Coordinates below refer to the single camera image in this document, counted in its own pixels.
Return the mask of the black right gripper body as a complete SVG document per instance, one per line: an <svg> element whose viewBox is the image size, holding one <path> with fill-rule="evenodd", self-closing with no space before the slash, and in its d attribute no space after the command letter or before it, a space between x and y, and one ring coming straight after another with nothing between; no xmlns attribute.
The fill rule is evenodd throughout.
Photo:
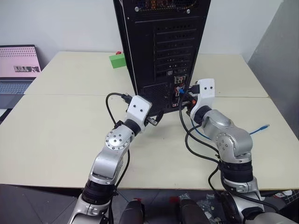
<svg viewBox="0 0 299 224"><path fill-rule="evenodd" d="M184 106L187 108L188 111L191 111L192 108L196 105L199 92L199 84L195 84L186 89L184 97Z"/></svg>

